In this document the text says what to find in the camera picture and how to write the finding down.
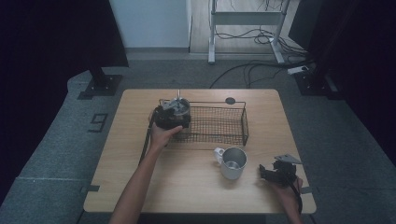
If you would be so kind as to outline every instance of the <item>gray carpet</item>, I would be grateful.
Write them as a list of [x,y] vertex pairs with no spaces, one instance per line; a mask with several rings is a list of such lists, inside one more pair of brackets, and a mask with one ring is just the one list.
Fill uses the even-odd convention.
[[[107,223],[110,214],[85,213],[82,206],[122,92],[207,89],[223,72],[247,62],[217,60],[209,65],[206,60],[133,60],[131,68],[105,69],[108,75],[123,75],[115,96],[92,100],[78,100],[90,74],[71,78],[57,118],[0,208],[0,223]],[[271,77],[277,70],[257,68],[251,79]],[[216,89],[245,87],[243,68],[214,85]],[[279,92],[318,207],[315,214],[303,216],[304,223],[396,223],[396,168],[344,101],[302,96],[286,70],[253,83],[251,88]],[[107,114],[99,133],[89,131],[101,128],[92,123],[95,114]],[[163,218],[163,223],[181,219]],[[196,218],[194,223],[210,220]],[[287,223],[284,215],[244,220]]]

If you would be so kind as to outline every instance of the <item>black curtain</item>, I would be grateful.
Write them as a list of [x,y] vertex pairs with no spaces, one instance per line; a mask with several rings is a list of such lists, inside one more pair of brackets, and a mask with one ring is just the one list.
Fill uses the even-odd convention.
[[396,3],[360,1],[334,50],[332,79],[396,165]]
[[107,0],[13,0],[0,6],[2,202],[67,94],[67,80],[98,66],[128,66]]

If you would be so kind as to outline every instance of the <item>silver cup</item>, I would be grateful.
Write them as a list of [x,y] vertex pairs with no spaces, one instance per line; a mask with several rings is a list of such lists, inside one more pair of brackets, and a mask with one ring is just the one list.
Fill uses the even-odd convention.
[[234,180],[241,176],[248,161],[244,150],[239,147],[229,147],[227,149],[217,147],[214,154],[224,177]]

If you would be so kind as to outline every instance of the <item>black wire basket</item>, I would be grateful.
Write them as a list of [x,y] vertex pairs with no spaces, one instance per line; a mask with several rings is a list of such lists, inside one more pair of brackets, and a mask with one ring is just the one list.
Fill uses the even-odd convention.
[[244,146],[248,141],[246,102],[190,102],[191,123],[170,140]]

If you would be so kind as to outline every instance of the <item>hand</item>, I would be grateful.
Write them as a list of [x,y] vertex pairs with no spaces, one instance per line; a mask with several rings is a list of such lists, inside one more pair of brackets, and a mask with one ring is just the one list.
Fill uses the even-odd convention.
[[174,129],[164,130],[162,128],[159,128],[154,122],[151,127],[150,148],[154,148],[157,150],[163,149],[166,144],[168,144],[169,139],[172,137],[172,135],[180,132],[182,129],[183,127],[180,125]]
[[[292,224],[303,223],[301,220],[300,213],[298,211],[297,198],[291,187],[290,186],[282,187],[281,185],[272,182],[268,182],[268,184],[274,190],[276,197],[279,199],[279,202],[282,204],[290,223]],[[303,180],[297,176],[293,185],[299,192],[301,192],[301,186],[303,185]]]

